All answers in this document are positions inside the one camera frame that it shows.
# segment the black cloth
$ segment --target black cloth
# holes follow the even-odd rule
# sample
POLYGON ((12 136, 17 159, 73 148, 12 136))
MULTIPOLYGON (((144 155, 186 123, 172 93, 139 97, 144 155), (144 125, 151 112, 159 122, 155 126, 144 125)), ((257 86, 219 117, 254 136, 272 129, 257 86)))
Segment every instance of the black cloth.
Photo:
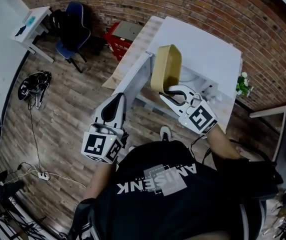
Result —
MULTIPOLYGON (((217 231, 243 238, 240 204, 230 201, 220 174, 179 141, 136 147, 110 185, 84 204, 86 222, 101 240, 181 240, 217 231)), ((81 220, 75 215, 73 224, 84 225, 81 220)))

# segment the sneaker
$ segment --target sneaker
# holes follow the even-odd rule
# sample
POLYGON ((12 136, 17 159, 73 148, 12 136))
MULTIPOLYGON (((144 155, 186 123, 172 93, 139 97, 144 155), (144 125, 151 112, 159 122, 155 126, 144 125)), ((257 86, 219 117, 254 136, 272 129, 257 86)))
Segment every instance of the sneaker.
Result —
POLYGON ((135 149, 137 146, 130 146, 129 148, 128 148, 128 152, 130 153, 133 149, 135 149))
POLYGON ((159 135, 161 136, 162 142, 170 142, 171 141, 171 130, 168 126, 162 126, 161 131, 159 132, 159 135))

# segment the white table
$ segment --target white table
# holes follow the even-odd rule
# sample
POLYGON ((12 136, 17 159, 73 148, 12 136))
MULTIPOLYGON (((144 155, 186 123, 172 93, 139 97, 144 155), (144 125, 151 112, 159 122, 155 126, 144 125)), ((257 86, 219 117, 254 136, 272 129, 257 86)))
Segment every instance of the white table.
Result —
MULTIPOLYGON (((182 54, 181 77, 184 74, 186 76, 188 70, 189 74, 195 73, 218 84, 219 100, 210 102, 209 106, 216 114, 220 127, 225 131, 234 106, 237 80, 242 69, 241 52, 212 34, 180 20, 152 16, 103 86, 121 92, 130 83, 130 88, 127 89, 135 93, 134 89, 142 88, 151 77, 152 72, 149 72, 149 69, 153 68, 155 58, 151 59, 152 66, 148 62, 144 63, 146 52, 156 54, 158 47, 170 44, 174 44, 182 54)), ((197 91, 193 81, 179 84, 188 85, 197 91)), ((136 98, 152 108, 178 118, 158 96, 155 91, 144 87, 136 98)))
POLYGON ((47 15, 51 14, 50 6, 34 8, 34 9, 31 9, 30 11, 31 11, 31 14, 28 16, 26 21, 18 25, 14 29, 12 34, 9 36, 9 38, 19 42, 23 47, 28 49, 32 54, 37 53, 38 55, 42 56, 44 59, 53 63, 54 60, 50 56, 48 56, 44 51, 42 51, 41 49, 39 49, 33 44, 33 41, 36 36, 41 35, 43 32, 46 32, 46 33, 49 32, 47 28, 42 24, 42 20, 47 15), (15 36, 19 32, 20 28, 25 26, 31 17, 35 17, 35 20, 33 21, 33 23, 29 26, 26 26, 22 34, 15 36))

